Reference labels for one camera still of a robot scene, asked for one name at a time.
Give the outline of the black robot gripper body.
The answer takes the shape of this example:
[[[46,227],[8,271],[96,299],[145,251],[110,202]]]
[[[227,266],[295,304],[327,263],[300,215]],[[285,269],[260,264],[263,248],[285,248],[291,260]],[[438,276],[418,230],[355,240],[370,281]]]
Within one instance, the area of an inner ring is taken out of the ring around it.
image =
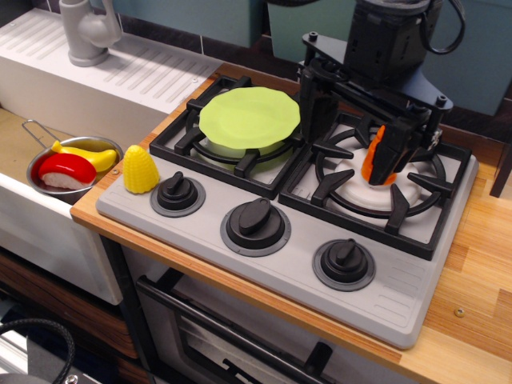
[[[299,71],[300,79],[303,71],[310,71],[330,84],[334,99],[380,122],[412,116],[411,110],[392,103],[393,96],[423,107],[430,111],[429,119],[419,129],[423,139],[440,139],[440,119],[453,108],[453,103],[427,80],[420,66],[400,74],[393,81],[378,82],[356,74],[343,64],[346,42],[316,32],[304,34],[302,42],[306,46],[306,54]]]

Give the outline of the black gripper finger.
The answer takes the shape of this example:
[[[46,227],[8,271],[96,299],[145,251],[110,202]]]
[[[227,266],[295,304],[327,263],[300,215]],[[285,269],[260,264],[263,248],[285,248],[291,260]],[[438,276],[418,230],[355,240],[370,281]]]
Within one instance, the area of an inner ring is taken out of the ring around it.
[[[416,121],[394,119],[385,126],[383,139],[375,152],[374,170],[369,182],[372,186],[384,185],[392,174],[401,172],[423,140]]]
[[[330,84],[321,81],[310,71],[303,71],[300,79],[299,109],[304,139],[315,141],[322,138],[338,112],[338,102],[331,95]]]

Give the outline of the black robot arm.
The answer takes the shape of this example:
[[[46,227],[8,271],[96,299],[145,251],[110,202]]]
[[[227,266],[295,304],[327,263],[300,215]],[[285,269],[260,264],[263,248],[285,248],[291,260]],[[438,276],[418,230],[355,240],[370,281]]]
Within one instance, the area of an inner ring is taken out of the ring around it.
[[[422,72],[440,1],[358,1],[346,42],[307,34],[299,105],[304,138],[326,131],[326,116],[344,102],[384,125],[363,169],[371,185],[385,184],[418,148],[441,137],[453,107]]]

